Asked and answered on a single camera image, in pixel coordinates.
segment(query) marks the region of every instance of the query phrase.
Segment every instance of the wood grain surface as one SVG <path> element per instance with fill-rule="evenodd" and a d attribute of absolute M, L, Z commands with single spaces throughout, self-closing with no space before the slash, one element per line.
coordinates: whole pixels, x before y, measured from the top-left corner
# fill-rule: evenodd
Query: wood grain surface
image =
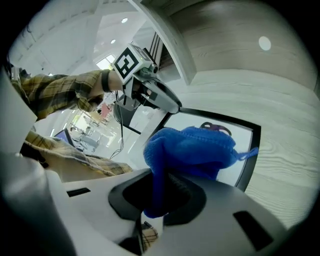
<path fill-rule="evenodd" d="M 203 1 L 171 18 L 197 71 L 254 70 L 315 88 L 318 71 L 308 51 L 282 16 L 264 3 Z M 270 50 L 260 47 L 262 36 L 270 40 Z"/>
<path fill-rule="evenodd" d="M 308 214 L 320 181 L 320 101 L 313 91 L 280 76 L 235 69 L 198 72 L 190 86 L 167 84 L 186 108 L 260 125 L 246 193 L 286 227 Z"/>

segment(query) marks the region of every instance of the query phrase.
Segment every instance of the plaid shirt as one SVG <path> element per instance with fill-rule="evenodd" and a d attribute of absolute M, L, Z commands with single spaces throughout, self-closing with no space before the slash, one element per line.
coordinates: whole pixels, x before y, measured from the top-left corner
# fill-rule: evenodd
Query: plaid shirt
<path fill-rule="evenodd" d="M 20 80 L 11 80 L 11 83 L 38 120 L 41 120 L 55 111 L 65 109 L 81 109 L 86 112 L 95 110 L 102 102 L 103 95 L 89 99 L 88 95 L 100 73 L 101 70 L 71 76 L 60 74 L 20 76 Z M 102 177 L 110 177 L 132 172 L 126 163 L 85 155 L 59 138 L 43 137 L 32 130 L 28 133 L 24 144 L 38 151 L 44 160 L 50 163 L 59 158 L 66 163 L 66 168 L 69 168 L 68 162 L 72 164 L 74 163 L 72 161 L 77 161 L 85 166 L 88 174 L 96 172 Z M 49 165 L 48 168 L 55 170 L 54 166 Z M 158 233 L 153 227 L 145 227 L 142 230 L 144 250 L 146 251 L 157 238 Z"/>
<path fill-rule="evenodd" d="M 103 94 L 94 98 L 88 95 L 96 83 L 101 70 L 80 75 L 36 75 L 20 76 L 13 86 L 24 97 L 24 101 L 38 117 L 46 118 L 55 111 L 80 109 L 91 112 L 103 101 Z"/>

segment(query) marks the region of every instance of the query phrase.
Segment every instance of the sleeve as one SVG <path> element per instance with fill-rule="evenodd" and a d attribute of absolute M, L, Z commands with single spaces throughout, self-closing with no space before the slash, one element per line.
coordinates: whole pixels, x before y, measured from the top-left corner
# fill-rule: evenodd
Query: sleeve
<path fill-rule="evenodd" d="M 102 102 L 103 94 L 89 98 L 89 93 L 102 70 L 80 75 L 39 74 L 21 79 L 21 87 L 29 100 L 30 109 L 38 120 L 46 118 L 55 111 L 81 109 L 91 112 Z"/>

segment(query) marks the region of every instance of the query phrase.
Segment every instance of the black slot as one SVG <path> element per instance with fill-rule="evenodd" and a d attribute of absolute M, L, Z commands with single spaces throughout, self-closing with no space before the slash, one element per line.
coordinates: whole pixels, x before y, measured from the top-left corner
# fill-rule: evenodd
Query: black slot
<path fill-rule="evenodd" d="M 239 211 L 233 214 L 242 230 L 251 241 L 256 251 L 259 251 L 273 242 L 272 237 L 247 211 Z"/>
<path fill-rule="evenodd" d="M 153 92 L 151 92 L 151 95 L 149 96 L 149 99 L 155 101 L 156 98 L 157 98 L 157 96 L 158 96 L 158 94 L 156 94 L 156 93 L 153 91 Z"/>
<path fill-rule="evenodd" d="M 158 215 L 165 215 L 164 226 L 189 223 L 205 207 L 206 194 L 190 180 L 175 176 L 168 170 L 166 172 L 164 204 L 162 209 L 157 209 Z M 108 195 L 108 201 L 120 218 L 136 221 L 142 211 L 152 205 L 152 186 L 153 175 L 145 172 L 115 186 Z"/>
<path fill-rule="evenodd" d="M 75 197 L 75 196 L 79 196 L 79 195 L 88 193 L 90 191 L 91 191 L 90 189 L 88 189 L 86 187 L 83 187 L 83 188 L 67 191 L 67 194 L 68 194 L 68 196 L 70 198 L 72 198 L 72 197 Z"/>

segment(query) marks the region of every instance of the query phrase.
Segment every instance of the person's arm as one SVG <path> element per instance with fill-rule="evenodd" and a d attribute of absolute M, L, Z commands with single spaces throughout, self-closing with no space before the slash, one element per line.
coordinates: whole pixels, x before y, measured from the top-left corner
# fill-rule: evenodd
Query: person's arm
<path fill-rule="evenodd" d="M 108 88 L 110 92 L 114 92 L 114 91 L 121 91 L 122 90 L 122 82 L 119 78 L 119 76 L 117 75 L 116 71 L 111 70 L 109 71 L 108 74 L 108 79 L 107 79 L 107 83 L 108 83 Z M 89 97 L 96 97 L 98 95 L 104 94 L 104 89 L 103 89 L 103 85 L 102 85 L 102 73 L 99 75 L 99 78 L 97 79 L 96 83 L 94 84 Z"/>
<path fill-rule="evenodd" d="M 122 83 L 115 71 L 96 70 L 80 75 L 36 75 L 21 79 L 21 88 L 25 92 L 29 107 L 38 117 L 65 109 L 81 109 L 91 112 L 103 100 L 102 72 L 108 73 L 109 91 L 122 89 Z"/>

